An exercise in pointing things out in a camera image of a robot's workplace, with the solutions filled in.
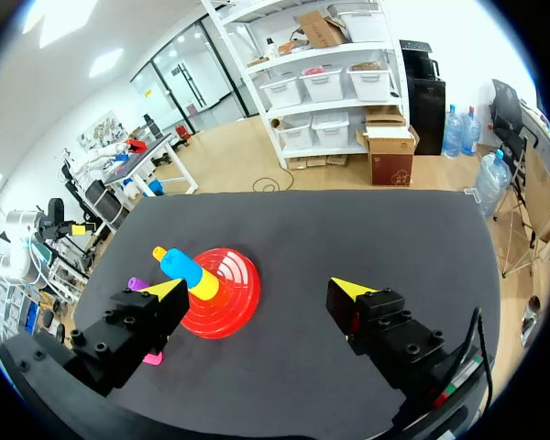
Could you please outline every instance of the white storage bin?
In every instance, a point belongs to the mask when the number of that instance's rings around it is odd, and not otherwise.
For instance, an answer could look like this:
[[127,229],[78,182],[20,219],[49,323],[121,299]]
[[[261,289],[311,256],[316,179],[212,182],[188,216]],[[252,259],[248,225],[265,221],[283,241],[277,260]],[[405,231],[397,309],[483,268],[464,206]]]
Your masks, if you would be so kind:
[[340,73],[342,66],[322,66],[321,73],[306,74],[311,69],[303,71],[300,79],[308,89],[308,93],[314,103],[323,101],[337,101],[343,98]]
[[291,72],[271,78],[260,86],[265,91],[273,107],[288,107],[302,102],[305,88]]
[[282,122],[291,126],[277,129],[285,142],[285,149],[308,149],[314,145],[314,131],[310,127],[311,114],[286,116]]
[[390,71],[351,71],[350,75],[359,101],[388,101],[390,98]]
[[330,5],[332,17],[339,17],[353,43],[387,41],[387,21],[378,3],[345,3]]
[[348,112],[320,113],[313,117],[312,128],[323,149],[341,149],[348,146]]

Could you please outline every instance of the black cable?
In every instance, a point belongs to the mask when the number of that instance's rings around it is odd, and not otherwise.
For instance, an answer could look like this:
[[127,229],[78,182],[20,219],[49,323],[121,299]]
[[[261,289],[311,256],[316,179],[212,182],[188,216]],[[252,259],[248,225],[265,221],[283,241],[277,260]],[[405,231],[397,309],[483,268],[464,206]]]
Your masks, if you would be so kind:
[[446,389],[448,384],[452,381],[452,379],[457,374],[458,369],[460,368],[460,365],[467,358],[468,351],[470,350],[470,346],[473,343],[475,332],[477,331],[477,322],[479,321],[479,316],[480,316],[480,309],[476,307],[475,310],[473,311],[472,317],[470,318],[470,325],[468,326],[465,342],[463,342],[462,346],[460,346],[460,351],[458,352],[458,356],[456,356],[456,361],[452,364],[452,367],[450,367],[450,369],[445,374],[442,381],[434,389],[434,392],[430,394],[429,402],[435,401],[440,396],[442,391]]
[[[293,174],[291,174],[289,171],[281,168],[285,172],[287,172],[291,177],[291,183],[288,185],[287,188],[285,188],[283,191],[289,190],[293,184],[295,183],[295,178],[293,177]],[[257,184],[259,182],[265,182],[264,185],[260,188],[257,188]],[[271,177],[261,177],[259,179],[256,179],[253,182],[253,191],[255,193],[274,193],[276,191],[281,191],[281,186],[279,185],[279,182],[275,179],[272,179]]]
[[483,365],[485,366],[485,376],[487,377],[487,402],[485,403],[485,410],[483,414],[487,412],[491,405],[491,399],[493,398],[493,378],[491,377],[491,366],[489,365],[489,357],[487,355],[487,346],[485,345],[485,331],[483,329],[483,315],[478,312],[478,339],[480,342],[480,351],[483,355]]

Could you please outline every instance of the red cone base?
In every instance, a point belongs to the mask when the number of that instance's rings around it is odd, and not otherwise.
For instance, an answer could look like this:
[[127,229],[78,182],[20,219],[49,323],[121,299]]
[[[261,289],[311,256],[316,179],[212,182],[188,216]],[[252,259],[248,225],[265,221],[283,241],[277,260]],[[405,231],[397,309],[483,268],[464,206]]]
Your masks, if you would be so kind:
[[190,310],[181,325],[206,339],[230,336],[244,327],[257,309],[259,272],[247,257],[227,247],[206,250],[194,260],[218,278],[220,289],[208,301],[190,293]]

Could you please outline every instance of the black table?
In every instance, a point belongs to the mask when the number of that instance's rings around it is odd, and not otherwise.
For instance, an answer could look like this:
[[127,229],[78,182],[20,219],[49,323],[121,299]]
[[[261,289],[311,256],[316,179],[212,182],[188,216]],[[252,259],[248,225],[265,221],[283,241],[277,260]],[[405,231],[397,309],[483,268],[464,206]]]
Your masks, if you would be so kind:
[[[258,266],[257,312],[236,334],[204,340],[183,328],[157,367],[141,365],[108,399],[167,424],[233,435],[366,438],[403,402],[356,357],[325,309],[331,276],[391,286],[414,317],[459,345],[482,307],[496,353],[500,294],[487,225],[459,192],[326,191],[204,194],[141,201],[115,235],[75,312],[100,319],[131,276],[166,281],[152,249],[191,256],[240,250]],[[483,384],[467,398],[469,417]]]

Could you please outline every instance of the white shelf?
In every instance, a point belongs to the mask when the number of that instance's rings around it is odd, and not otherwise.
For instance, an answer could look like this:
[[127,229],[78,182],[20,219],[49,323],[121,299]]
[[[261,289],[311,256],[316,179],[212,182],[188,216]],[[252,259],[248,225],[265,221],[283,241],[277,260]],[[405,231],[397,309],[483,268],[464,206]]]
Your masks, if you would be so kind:
[[356,129],[348,130],[348,145],[342,148],[322,148],[320,139],[314,133],[313,147],[289,149],[281,152],[285,159],[307,158],[310,156],[329,156],[331,154],[367,154],[368,150],[357,142]]
[[323,49],[308,49],[301,52],[291,53],[289,55],[282,55],[274,60],[269,60],[250,66],[247,68],[247,73],[250,75],[252,73],[264,71],[265,69],[270,69],[272,67],[281,66],[282,64],[287,64],[288,62],[294,62],[299,60],[306,60],[313,57],[321,57],[324,55],[331,55],[334,53],[343,53],[343,52],[356,52],[360,50],[393,50],[393,46],[390,41],[369,41],[366,43],[345,43],[339,44],[338,46],[333,46],[332,48],[323,48]]
[[323,103],[313,103],[308,93],[305,94],[301,104],[291,105],[289,107],[271,107],[267,112],[267,118],[283,117],[288,115],[297,115],[299,113],[317,112],[319,110],[328,110],[332,108],[347,107],[367,107],[370,105],[401,105],[402,99],[391,97],[388,101],[359,101],[355,91],[349,89],[345,91],[345,99],[338,101],[324,101]]
[[235,21],[248,22],[250,20],[267,16],[269,13],[280,12],[287,7],[296,7],[304,3],[302,0],[261,0],[251,4],[235,5],[230,9],[230,14],[222,18],[222,26]]

